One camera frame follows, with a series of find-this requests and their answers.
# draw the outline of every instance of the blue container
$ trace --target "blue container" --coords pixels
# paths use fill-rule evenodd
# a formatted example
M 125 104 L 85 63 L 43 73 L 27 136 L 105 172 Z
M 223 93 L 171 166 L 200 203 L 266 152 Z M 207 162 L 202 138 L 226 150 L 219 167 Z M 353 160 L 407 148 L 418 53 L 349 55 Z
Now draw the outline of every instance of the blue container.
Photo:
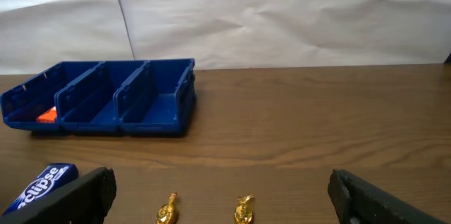
M 194 59 L 61 62 L 1 95 L 5 124 L 34 131 L 184 132 Z M 55 123 L 36 118 L 56 107 Z

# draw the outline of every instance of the white paper sheet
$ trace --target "white paper sheet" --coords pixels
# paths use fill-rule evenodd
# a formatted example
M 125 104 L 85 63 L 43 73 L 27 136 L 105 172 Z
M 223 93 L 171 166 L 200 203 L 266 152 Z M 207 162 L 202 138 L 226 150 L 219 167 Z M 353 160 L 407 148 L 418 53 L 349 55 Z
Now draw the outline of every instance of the white paper sheet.
M 121 0 L 137 59 L 197 68 L 442 63 L 451 0 Z
M 0 74 L 133 59 L 117 0 L 0 0 Z

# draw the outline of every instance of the white backdrop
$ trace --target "white backdrop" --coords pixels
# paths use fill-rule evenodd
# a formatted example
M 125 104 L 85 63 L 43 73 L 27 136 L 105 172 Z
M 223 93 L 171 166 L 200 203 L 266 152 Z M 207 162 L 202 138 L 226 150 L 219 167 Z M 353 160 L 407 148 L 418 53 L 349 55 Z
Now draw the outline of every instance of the white backdrop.
M 451 0 L 121 4 L 136 59 L 194 57 L 197 68 L 442 63 L 451 50 Z M 0 0 L 0 52 L 0 73 L 132 58 L 117 0 Z

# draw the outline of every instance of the wood grain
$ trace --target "wood grain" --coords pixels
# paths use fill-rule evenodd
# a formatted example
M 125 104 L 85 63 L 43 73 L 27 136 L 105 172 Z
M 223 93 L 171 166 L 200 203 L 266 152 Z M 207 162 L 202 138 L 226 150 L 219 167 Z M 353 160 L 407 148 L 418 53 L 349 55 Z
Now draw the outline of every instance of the wood grain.
M 0 92 L 29 77 L 0 76 Z M 58 161 L 115 170 L 106 223 L 153 223 L 172 191 L 178 224 L 232 223 L 247 193 L 256 224 L 337 223 L 326 185 L 346 168 L 451 222 L 451 67 L 198 70 L 195 87 L 183 138 L 38 137 L 0 125 L 0 209 Z

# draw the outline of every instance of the brown tabletop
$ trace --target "brown tabletop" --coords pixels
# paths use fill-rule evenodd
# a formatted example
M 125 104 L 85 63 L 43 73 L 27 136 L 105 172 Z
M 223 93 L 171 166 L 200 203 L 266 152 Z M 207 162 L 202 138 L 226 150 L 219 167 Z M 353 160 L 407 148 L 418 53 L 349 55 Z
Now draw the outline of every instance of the brown tabletop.
M 105 223 L 154 223 L 172 191 L 178 224 L 337 223 L 326 187 L 346 168 L 451 222 L 451 67 L 198 70 L 187 136 L 36 137 L 0 125 L 0 210 L 51 162 L 113 168 Z M 30 75 L 0 76 L 0 92 Z

